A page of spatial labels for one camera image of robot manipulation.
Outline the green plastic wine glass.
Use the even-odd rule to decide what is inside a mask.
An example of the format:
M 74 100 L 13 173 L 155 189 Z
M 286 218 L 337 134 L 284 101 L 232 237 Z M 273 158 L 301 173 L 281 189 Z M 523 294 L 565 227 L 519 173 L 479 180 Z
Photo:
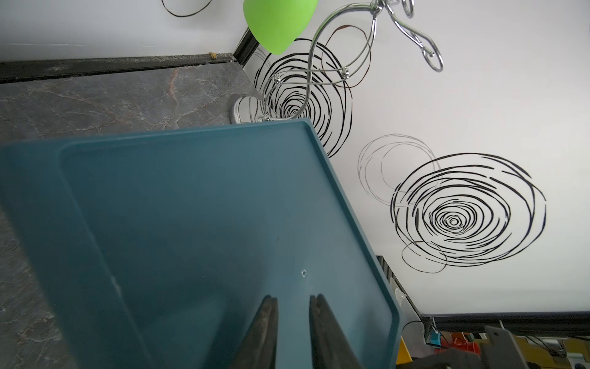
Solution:
M 244 18 L 252 35 L 274 55 L 287 51 L 306 29 L 318 0 L 245 0 Z

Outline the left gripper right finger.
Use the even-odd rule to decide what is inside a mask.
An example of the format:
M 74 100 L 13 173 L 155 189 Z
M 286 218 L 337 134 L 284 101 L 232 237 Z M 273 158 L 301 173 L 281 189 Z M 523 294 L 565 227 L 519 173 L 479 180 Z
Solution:
M 324 295 L 312 295 L 309 304 L 313 368 L 361 368 Z

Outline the chrome glass holder stand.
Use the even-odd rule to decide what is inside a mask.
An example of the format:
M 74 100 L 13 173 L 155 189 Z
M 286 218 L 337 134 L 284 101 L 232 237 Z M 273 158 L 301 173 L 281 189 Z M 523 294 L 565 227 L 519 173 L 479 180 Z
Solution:
M 304 92 L 301 98 L 300 107 L 288 115 L 280 115 L 276 109 L 270 106 L 270 98 L 273 93 L 279 88 L 288 84 L 287 77 L 284 72 L 275 72 L 267 80 L 267 84 L 263 87 L 261 96 L 256 98 L 254 96 L 246 96 L 238 98 L 230 110 L 230 121 L 233 124 L 243 124 L 247 122 L 254 122 L 254 117 L 244 118 L 241 115 L 243 108 L 249 105 L 254 105 L 257 112 L 261 113 L 258 121 L 287 121 L 301 117 L 305 109 L 309 105 L 311 99 L 311 92 L 313 86 L 332 85 L 335 87 L 345 88 L 350 78 L 356 75 L 365 64 L 369 62 L 372 57 L 373 44 L 376 38 L 377 31 L 377 17 L 382 12 L 387 13 L 396 28 L 405 35 L 415 46 L 418 47 L 425 62 L 434 72 L 442 72 L 444 70 L 445 62 L 443 55 L 436 45 L 435 41 L 426 33 L 408 25 L 403 22 L 394 11 L 394 1 L 370 1 L 351 3 L 340 7 L 332 12 L 321 23 L 318 30 L 315 32 L 311 42 L 309 52 L 307 53 L 307 64 L 305 68 L 300 70 L 304 78 L 302 81 L 295 81 L 293 83 L 296 87 L 303 87 Z M 320 44 L 320 37 L 330 25 L 337 18 L 350 13 L 366 12 L 371 16 L 369 35 L 365 39 L 365 44 L 360 50 L 359 54 L 347 64 L 327 69 L 324 67 L 324 54 L 319 56 L 320 66 L 314 66 L 316 49 Z

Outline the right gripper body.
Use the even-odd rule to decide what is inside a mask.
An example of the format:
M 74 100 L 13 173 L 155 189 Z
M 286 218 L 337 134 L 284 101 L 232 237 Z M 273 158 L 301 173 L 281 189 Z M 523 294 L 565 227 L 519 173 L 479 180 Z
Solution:
M 402 368 L 538 368 L 527 361 L 515 336 L 501 324 L 405 324 Z

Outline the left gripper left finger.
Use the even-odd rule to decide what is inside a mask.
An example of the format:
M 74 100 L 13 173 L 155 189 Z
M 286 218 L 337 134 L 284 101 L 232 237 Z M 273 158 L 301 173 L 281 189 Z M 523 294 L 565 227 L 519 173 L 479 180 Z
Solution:
M 229 368 L 275 368 L 278 321 L 278 300 L 267 295 L 261 301 Z

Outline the teal drawer cabinet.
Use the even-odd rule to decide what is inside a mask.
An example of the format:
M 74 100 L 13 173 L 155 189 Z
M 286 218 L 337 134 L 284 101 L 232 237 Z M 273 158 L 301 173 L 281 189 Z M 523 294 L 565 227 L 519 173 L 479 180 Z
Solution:
M 304 120 L 23 141 L 1 205 L 81 368 L 226 368 L 266 296 L 279 368 L 309 368 L 323 295 L 391 368 L 399 308 Z

